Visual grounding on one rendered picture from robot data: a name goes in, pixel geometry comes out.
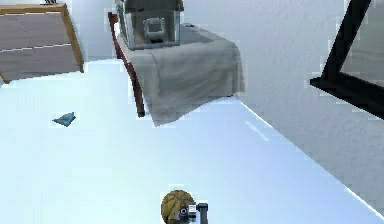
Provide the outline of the grey green box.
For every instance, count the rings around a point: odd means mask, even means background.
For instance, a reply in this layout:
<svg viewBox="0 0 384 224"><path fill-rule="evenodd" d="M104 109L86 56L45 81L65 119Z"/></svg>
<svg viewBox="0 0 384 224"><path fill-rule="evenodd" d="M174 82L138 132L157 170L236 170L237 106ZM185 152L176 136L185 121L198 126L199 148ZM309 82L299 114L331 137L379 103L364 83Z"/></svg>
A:
<svg viewBox="0 0 384 224"><path fill-rule="evenodd" d="M180 44L183 0L115 0L121 35L130 50Z"/></svg>

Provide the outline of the black framed mirror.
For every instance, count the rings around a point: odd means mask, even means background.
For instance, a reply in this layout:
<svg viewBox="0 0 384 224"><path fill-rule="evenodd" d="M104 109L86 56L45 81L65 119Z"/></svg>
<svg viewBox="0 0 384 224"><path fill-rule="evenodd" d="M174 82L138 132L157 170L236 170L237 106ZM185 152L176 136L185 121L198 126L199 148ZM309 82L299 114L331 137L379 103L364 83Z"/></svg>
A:
<svg viewBox="0 0 384 224"><path fill-rule="evenodd" d="M310 85L384 120L384 87L342 72L372 0L350 0L320 77Z"/></svg>

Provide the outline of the bed with grey blanket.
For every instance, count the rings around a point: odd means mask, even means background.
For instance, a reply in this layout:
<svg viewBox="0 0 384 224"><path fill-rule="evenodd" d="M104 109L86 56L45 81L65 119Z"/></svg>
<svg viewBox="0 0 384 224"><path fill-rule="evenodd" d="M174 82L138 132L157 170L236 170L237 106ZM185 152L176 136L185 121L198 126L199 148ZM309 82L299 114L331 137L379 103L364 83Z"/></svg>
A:
<svg viewBox="0 0 384 224"><path fill-rule="evenodd" d="M138 117L156 126L178 120L213 100L245 91L241 54L233 42L192 24L175 47L128 49L118 16L108 14L116 55L129 74Z"/></svg>

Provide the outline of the blue cloth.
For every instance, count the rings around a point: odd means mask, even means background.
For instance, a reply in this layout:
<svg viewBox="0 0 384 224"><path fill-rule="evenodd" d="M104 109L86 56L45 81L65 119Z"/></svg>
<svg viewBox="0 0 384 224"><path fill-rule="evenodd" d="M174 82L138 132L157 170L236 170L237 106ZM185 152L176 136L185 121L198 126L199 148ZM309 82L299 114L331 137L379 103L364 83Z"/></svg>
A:
<svg viewBox="0 0 384 224"><path fill-rule="evenodd" d="M69 127L75 119L76 119L75 113L71 112L71 113L62 115L59 118L53 119L53 122L63 125L65 127Z"/></svg>

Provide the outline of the wooden chest of drawers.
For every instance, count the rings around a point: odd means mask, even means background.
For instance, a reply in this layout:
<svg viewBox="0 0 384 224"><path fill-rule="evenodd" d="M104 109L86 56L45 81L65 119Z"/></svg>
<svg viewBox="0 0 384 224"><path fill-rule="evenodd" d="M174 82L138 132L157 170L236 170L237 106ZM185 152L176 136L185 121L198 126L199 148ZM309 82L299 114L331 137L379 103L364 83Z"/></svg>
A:
<svg viewBox="0 0 384 224"><path fill-rule="evenodd" d="M84 72L65 3L0 5L0 79Z"/></svg>

